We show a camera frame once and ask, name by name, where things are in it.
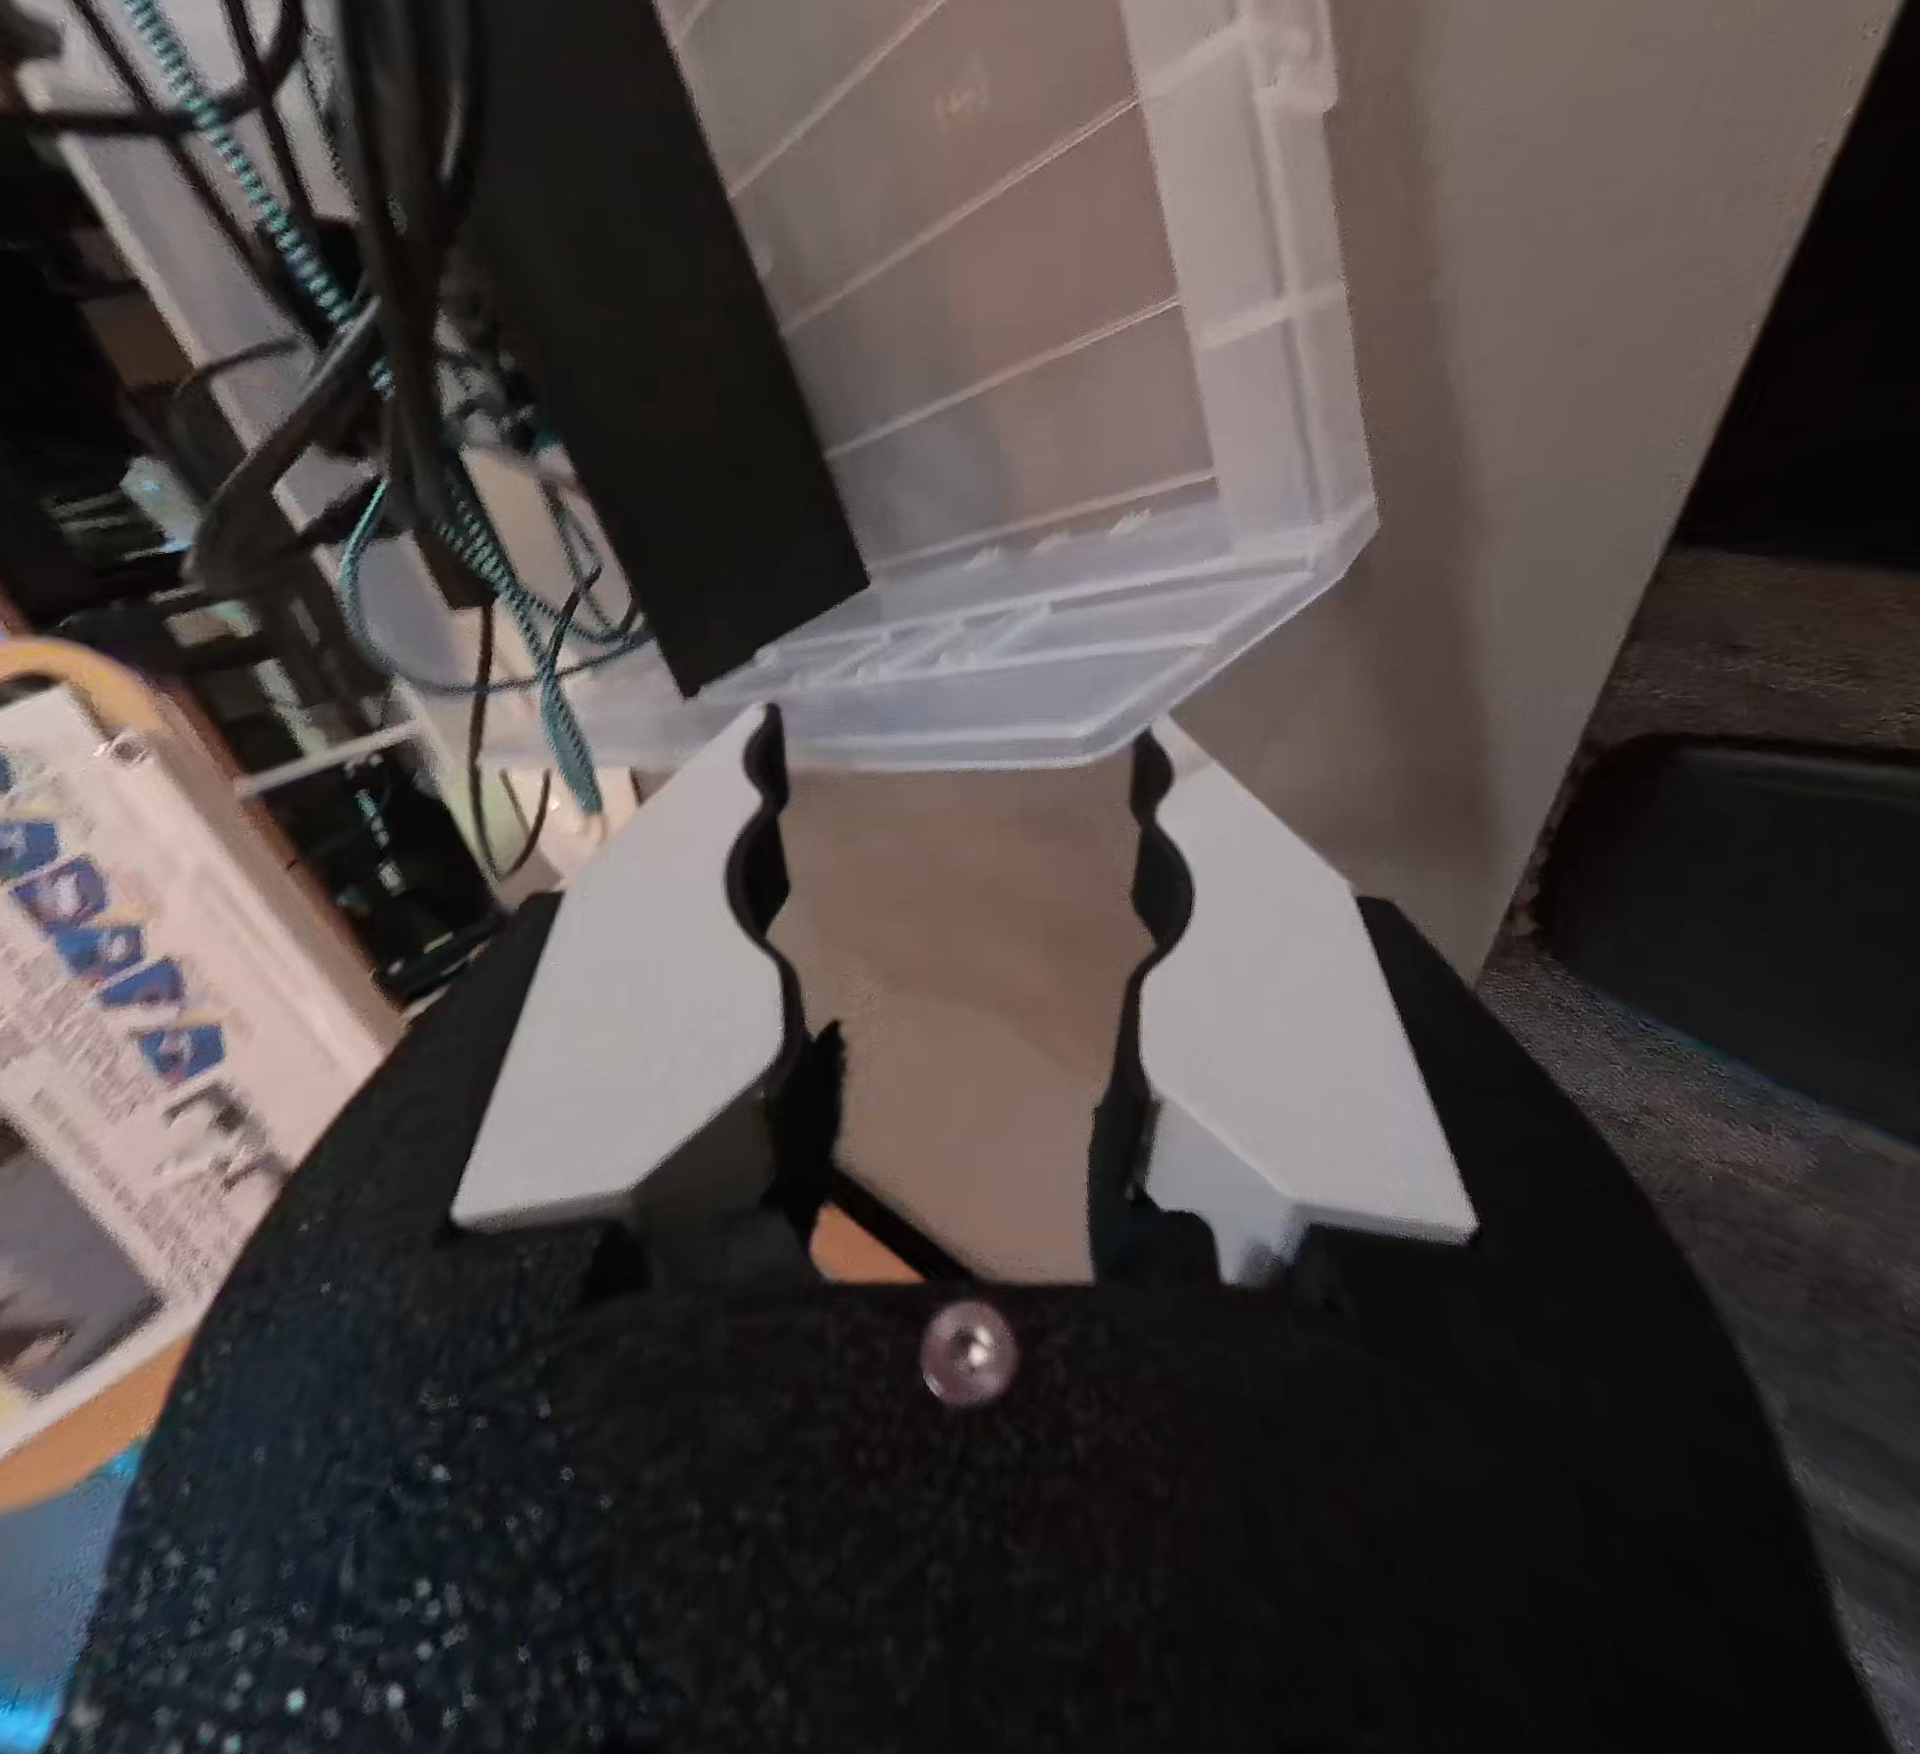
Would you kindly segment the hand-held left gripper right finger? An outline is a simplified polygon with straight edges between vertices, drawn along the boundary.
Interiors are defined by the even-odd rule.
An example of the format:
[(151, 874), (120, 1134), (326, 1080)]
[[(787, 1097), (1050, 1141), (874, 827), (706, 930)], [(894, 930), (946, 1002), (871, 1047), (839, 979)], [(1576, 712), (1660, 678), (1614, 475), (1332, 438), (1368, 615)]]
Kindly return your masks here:
[(1092, 1277), (1267, 1287), (1315, 1230), (1479, 1215), (1354, 886), (1175, 722), (1133, 744), (1130, 973), (1092, 1124)]

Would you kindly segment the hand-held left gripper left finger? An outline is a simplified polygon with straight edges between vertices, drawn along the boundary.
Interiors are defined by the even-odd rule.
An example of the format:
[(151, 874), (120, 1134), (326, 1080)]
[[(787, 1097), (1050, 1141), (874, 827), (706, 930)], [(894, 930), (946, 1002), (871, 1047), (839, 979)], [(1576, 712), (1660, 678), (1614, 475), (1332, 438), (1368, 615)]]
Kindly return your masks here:
[(573, 877), (450, 1223), (600, 1230), (640, 1287), (823, 1287), (846, 1037), (773, 940), (780, 710), (739, 716)]

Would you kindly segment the black usb hub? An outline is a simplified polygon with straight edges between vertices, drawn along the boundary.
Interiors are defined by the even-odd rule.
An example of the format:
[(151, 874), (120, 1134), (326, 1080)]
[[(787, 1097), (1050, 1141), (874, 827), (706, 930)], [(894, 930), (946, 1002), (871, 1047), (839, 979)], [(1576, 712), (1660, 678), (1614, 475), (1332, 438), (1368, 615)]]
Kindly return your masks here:
[(867, 568), (654, 0), (477, 25), (462, 249), (684, 698)]

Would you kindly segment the clear plastic bin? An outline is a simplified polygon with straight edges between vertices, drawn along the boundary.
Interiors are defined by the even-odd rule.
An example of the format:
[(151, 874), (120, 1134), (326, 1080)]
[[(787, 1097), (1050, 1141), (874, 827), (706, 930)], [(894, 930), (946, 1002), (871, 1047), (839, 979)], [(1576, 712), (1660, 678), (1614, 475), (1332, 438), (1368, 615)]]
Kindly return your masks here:
[(520, 580), (634, 651), (566, 693), (663, 772), (753, 704), (791, 757), (1015, 770), (1130, 746), (1377, 526), (1327, 148), (1327, 0), (654, 0), (867, 568), (693, 698), (464, 254), (477, 25), (450, 0), (159, 0), (376, 339), (335, 354), (120, 0), (4, 0), (61, 157), (246, 445), (210, 580), (394, 480), (372, 632), (440, 684), (531, 659), (433, 528), (455, 451)]

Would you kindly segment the dark rounded container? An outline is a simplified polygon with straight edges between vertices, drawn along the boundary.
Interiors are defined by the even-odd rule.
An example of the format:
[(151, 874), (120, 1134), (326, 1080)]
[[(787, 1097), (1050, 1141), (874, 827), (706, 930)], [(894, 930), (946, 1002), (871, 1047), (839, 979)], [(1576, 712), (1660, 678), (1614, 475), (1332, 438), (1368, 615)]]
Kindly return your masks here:
[(1593, 990), (1919, 1138), (1919, 756), (1668, 734), (1577, 784), (1536, 918)]

